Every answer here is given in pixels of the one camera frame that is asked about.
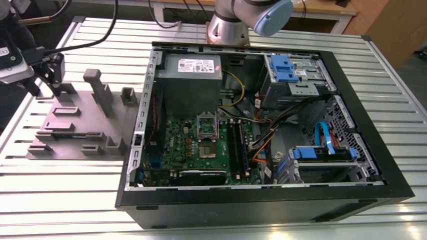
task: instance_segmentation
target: power supply label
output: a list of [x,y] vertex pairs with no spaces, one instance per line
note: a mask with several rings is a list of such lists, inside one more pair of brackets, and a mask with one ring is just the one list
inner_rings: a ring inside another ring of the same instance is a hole
[[207,59],[180,59],[178,71],[182,73],[215,73],[214,60]]

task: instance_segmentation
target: sticker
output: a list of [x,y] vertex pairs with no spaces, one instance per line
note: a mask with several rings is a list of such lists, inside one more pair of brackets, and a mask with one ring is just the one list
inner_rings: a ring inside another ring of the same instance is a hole
[[262,100],[260,99],[255,99],[255,108],[260,108],[262,107]]
[[8,55],[11,52],[9,52],[9,49],[7,47],[1,47],[0,48],[0,57]]
[[180,59],[178,71],[182,73],[215,73],[214,60],[207,59]]
[[295,74],[299,76],[307,76],[307,73],[304,70],[295,70]]
[[268,167],[266,167],[264,173],[270,178],[272,178],[272,171],[270,170]]
[[282,157],[283,157],[283,153],[278,151],[274,155],[274,158],[280,159]]

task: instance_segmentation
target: yellow cable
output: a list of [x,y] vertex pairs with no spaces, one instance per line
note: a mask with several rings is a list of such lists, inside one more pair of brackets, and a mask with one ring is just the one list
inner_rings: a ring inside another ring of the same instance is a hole
[[234,79],[236,79],[236,81],[239,82],[240,86],[242,86],[242,95],[238,101],[235,101],[234,103],[228,104],[228,105],[220,105],[220,108],[228,108],[232,107],[234,105],[236,105],[238,103],[240,103],[240,101],[243,100],[244,96],[246,96],[246,86],[243,85],[242,80],[238,78],[236,75],[234,75],[230,71],[223,70],[223,72],[228,73]]

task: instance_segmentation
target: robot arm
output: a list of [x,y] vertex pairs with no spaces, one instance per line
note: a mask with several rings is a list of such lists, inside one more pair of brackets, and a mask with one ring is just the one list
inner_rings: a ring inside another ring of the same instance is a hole
[[302,0],[216,0],[208,43],[244,45],[248,27],[263,37],[274,35],[288,22],[296,2]]

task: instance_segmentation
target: motherboard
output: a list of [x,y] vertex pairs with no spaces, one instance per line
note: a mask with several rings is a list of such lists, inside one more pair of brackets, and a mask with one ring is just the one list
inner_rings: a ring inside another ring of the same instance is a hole
[[259,163],[250,162],[247,154],[240,154],[254,140],[252,123],[199,117],[167,120],[163,154],[150,156],[151,184],[170,186],[168,179],[184,170],[224,172],[226,185],[259,184]]

